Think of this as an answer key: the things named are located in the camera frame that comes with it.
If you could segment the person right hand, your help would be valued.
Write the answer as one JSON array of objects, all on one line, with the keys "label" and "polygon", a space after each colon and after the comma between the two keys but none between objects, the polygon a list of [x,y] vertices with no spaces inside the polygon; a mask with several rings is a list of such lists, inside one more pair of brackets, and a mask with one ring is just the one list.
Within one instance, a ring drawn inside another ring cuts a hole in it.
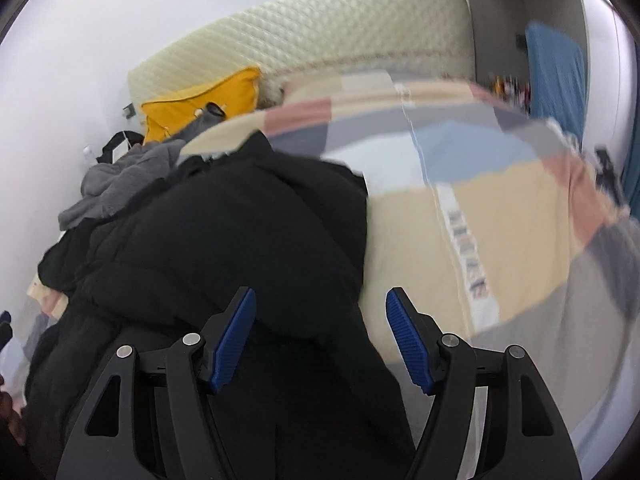
[{"label": "person right hand", "polygon": [[18,445],[26,443],[26,432],[21,415],[14,410],[12,396],[4,390],[0,394],[0,418],[1,425],[9,430],[9,433]]}]

